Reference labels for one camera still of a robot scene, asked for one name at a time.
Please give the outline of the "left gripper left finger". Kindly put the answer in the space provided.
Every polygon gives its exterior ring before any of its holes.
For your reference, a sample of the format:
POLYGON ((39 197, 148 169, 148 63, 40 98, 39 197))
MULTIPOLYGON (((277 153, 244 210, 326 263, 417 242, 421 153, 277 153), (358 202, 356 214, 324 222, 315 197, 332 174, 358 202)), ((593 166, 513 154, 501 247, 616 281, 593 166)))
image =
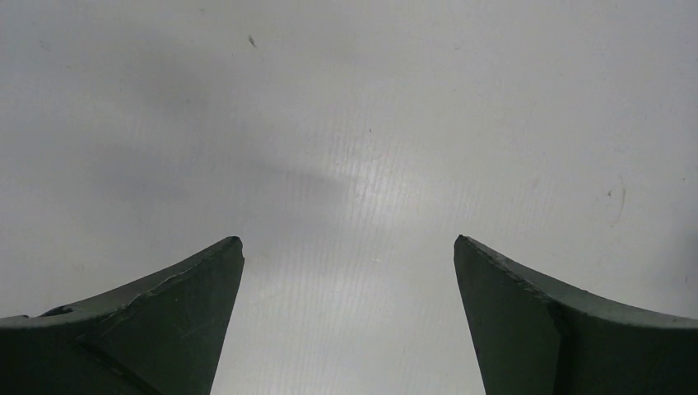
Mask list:
POLYGON ((4 394, 208 394, 244 269, 227 237, 39 316, 1 321, 4 394))

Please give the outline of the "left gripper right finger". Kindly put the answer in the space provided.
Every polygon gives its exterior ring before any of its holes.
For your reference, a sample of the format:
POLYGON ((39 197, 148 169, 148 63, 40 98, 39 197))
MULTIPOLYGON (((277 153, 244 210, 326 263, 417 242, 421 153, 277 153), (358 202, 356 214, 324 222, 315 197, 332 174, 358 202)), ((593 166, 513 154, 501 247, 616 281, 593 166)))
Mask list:
POLYGON ((696 393, 695 319, 581 290, 467 236, 454 268, 487 393, 696 393))

